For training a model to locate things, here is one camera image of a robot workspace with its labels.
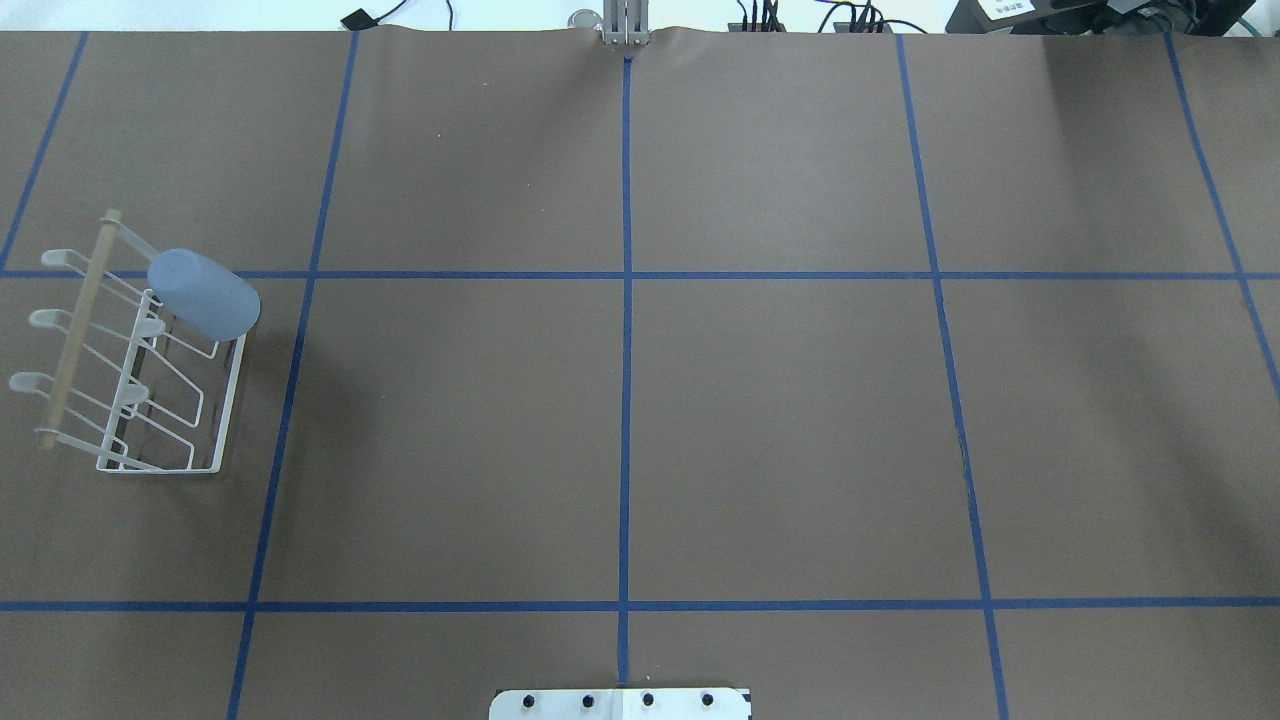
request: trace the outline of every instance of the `white wire rack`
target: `white wire rack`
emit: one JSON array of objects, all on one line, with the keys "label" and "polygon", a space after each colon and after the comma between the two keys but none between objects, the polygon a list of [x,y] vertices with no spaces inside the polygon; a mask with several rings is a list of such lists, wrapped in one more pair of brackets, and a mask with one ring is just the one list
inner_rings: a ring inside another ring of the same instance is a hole
[{"label": "white wire rack", "polygon": [[[180,320],[164,311],[151,290],[138,290],[108,270],[116,237],[147,260],[156,256],[120,219],[119,211],[106,211],[91,258],[74,250],[49,250],[41,256],[45,266],[70,270],[83,282],[74,310],[46,307],[28,318],[35,328],[65,336],[58,370],[52,375],[17,373],[9,387],[45,398],[45,415],[36,427],[44,436],[42,448],[63,443],[82,450],[96,457],[95,468],[104,473],[216,473],[227,450],[247,334],[209,347],[193,337],[188,341],[175,327]],[[124,304],[115,315],[128,327],[93,320],[101,291],[110,302]],[[97,397],[77,387],[82,355],[113,380],[100,383],[105,389]],[[209,387],[209,378],[215,378],[215,387]],[[161,386],[165,397],[155,397],[152,387]],[[206,395],[216,401],[206,402]],[[77,421],[74,429],[64,429],[67,416]]]}]

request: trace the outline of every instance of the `vertical blue line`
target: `vertical blue line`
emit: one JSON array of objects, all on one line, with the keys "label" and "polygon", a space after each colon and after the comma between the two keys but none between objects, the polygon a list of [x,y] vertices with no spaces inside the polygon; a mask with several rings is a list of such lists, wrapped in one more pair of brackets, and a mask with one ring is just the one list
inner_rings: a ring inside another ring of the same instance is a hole
[{"label": "vertical blue line", "polygon": [[631,619],[631,58],[622,60],[622,423],[618,471],[618,684],[630,675]]},{"label": "vertical blue line", "polygon": [[266,551],[271,537],[271,519],[275,516],[275,498],[280,487],[280,469],[284,465],[284,448],[289,437],[289,420],[293,416],[293,400],[297,396],[298,372],[302,366],[302,350],[307,338],[307,324],[311,319],[311,299],[315,295],[316,269],[320,266],[320,252],[324,247],[324,229],[329,219],[329,196],[333,192],[333,177],[338,170],[338,151],[342,147],[342,129],[347,122],[347,97],[351,95],[351,78],[356,69],[356,49],[360,46],[360,33],[351,33],[347,50],[347,68],[342,78],[342,96],[338,99],[338,119],[334,122],[333,143],[329,146],[329,167],[325,170],[324,191],[320,196],[320,211],[316,217],[316,234],[311,243],[311,273],[302,292],[302,311],[298,315],[298,332],[293,340],[293,361],[289,364],[289,379],[284,389],[284,407],[280,410],[280,428],[275,441],[275,456],[271,460],[271,477],[266,486],[266,502],[262,507],[262,524],[257,534],[257,552],[253,556],[253,575],[250,578],[248,609],[241,626],[241,644],[236,656],[236,674],[232,676],[230,700],[227,702],[227,717],[234,720],[239,712],[241,692],[244,689],[244,669],[248,665],[248,650],[253,642],[255,607],[262,588],[262,568],[266,564]]},{"label": "vertical blue line", "polygon": [[22,186],[22,196],[18,197],[18,206],[13,210],[13,222],[9,223],[9,233],[4,238],[4,249],[0,250],[0,270],[9,263],[9,252],[18,240],[18,228],[22,227],[22,215],[27,211],[27,201],[31,200],[31,191],[36,187],[36,178],[40,177],[40,167],[45,164],[45,152],[49,150],[49,141],[54,138],[54,128],[58,127],[58,118],[63,114],[63,105],[67,104],[67,95],[72,91],[72,78],[79,68],[81,56],[84,55],[84,44],[88,41],[88,32],[82,32],[79,42],[76,44],[76,53],[72,54],[72,64],[67,67],[63,77],[63,87],[58,91],[58,101],[54,102],[54,111],[49,114],[49,123],[45,126],[45,135],[40,138],[40,147],[36,150],[36,159],[31,163],[31,172],[27,173],[27,182]]},{"label": "vertical blue line", "polygon": [[1240,261],[1240,252],[1235,247],[1235,238],[1231,236],[1231,227],[1226,222],[1226,210],[1222,209],[1222,199],[1217,193],[1217,183],[1213,182],[1213,173],[1208,169],[1208,159],[1204,156],[1204,147],[1199,141],[1199,132],[1196,131],[1196,118],[1192,117],[1192,104],[1187,99],[1187,85],[1183,82],[1183,69],[1178,64],[1178,51],[1174,49],[1174,37],[1165,33],[1165,51],[1169,53],[1169,64],[1174,70],[1174,85],[1178,86],[1178,99],[1183,104],[1183,118],[1187,120],[1187,131],[1192,136],[1192,147],[1196,150],[1196,159],[1201,164],[1201,173],[1204,176],[1204,186],[1208,187],[1208,197],[1213,201],[1213,213],[1217,215],[1217,227],[1222,229],[1222,240],[1226,241],[1226,251],[1231,256],[1231,266],[1235,268],[1235,278],[1240,283],[1240,295],[1244,296],[1244,306],[1249,310],[1249,320],[1253,322],[1253,332],[1258,337],[1262,347],[1262,361],[1271,375],[1271,387],[1276,396],[1280,396],[1280,370],[1276,369],[1275,355],[1271,354],[1271,343],[1267,342],[1267,332],[1262,327],[1262,318],[1258,315],[1258,306],[1253,302],[1253,291],[1249,288],[1249,279],[1244,277],[1244,263]]},{"label": "vertical blue line", "polygon": [[987,648],[991,653],[991,676],[996,688],[996,708],[1001,720],[1009,720],[1009,700],[1005,694],[1005,670],[1000,657],[1000,638],[996,633],[996,611],[991,602],[991,579],[987,573],[987,550],[982,541],[982,520],[978,516],[978,491],[973,483],[973,462],[969,457],[969,436],[964,427],[964,406],[960,402],[960,382],[956,377],[955,355],[951,351],[951,325],[947,322],[946,299],[942,295],[942,272],[938,266],[938,249],[933,237],[933,217],[929,213],[929,195],[924,184],[924,161],[920,158],[920,137],[915,126],[915,106],[911,101],[911,79],[906,68],[906,47],[902,36],[897,40],[897,69],[902,78],[902,101],[906,108],[906,128],[911,140],[911,159],[915,163],[915,191],[920,199],[920,218],[924,223],[924,245],[929,254],[929,272],[933,274],[933,304],[938,313],[938,331],[942,334],[942,357],[947,369],[951,391],[951,416],[960,442],[960,460],[964,469],[965,489],[969,495],[969,532],[973,536],[973,553],[978,566],[978,587],[982,592],[983,616],[987,624]]}]

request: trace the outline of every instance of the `light blue cup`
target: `light blue cup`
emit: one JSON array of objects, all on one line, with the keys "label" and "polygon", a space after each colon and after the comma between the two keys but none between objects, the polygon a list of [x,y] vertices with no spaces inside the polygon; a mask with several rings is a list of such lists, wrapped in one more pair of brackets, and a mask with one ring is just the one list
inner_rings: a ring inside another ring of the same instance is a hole
[{"label": "light blue cup", "polygon": [[151,260],[147,283],[165,309],[218,342],[247,333],[262,311],[257,291],[239,275],[180,247]]}]

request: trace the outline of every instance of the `black plug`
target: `black plug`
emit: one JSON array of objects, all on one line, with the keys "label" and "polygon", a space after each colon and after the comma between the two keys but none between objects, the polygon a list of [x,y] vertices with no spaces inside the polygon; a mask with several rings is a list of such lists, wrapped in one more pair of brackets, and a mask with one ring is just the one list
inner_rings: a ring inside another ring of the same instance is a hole
[{"label": "black plug", "polygon": [[372,18],[364,8],[356,10],[355,13],[342,18],[342,27],[356,32],[361,29],[369,29],[371,27],[378,27],[378,20]]}]

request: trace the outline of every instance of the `horizontal blue line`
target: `horizontal blue line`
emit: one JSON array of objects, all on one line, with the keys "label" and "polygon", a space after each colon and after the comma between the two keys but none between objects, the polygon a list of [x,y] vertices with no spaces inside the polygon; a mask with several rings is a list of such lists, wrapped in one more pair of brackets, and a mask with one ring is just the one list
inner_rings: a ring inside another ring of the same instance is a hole
[{"label": "horizontal blue line", "polygon": [[[122,278],[146,278],[145,270],[113,270]],[[495,281],[928,281],[928,270],[236,270],[246,279],[495,279]],[[943,270],[945,281],[1277,281],[1280,273],[1094,273],[1038,270]],[[3,270],[0,278],[35,279],[79,275],[67,270]]]},{"label": "horizontal blue line", "polygon": [[[301,601],[301,602],[182,602],[18,600],[0,601],[0,612],[616,612],[613,600],[549,601]],[[993,610],[1105,610],[1144,607],[1280,607],[1275,596],[1183,597],[1048,597],[993,598]],[[856,612],[983,610],[980,598],[955,600],[632,600],[632,612]]]}]

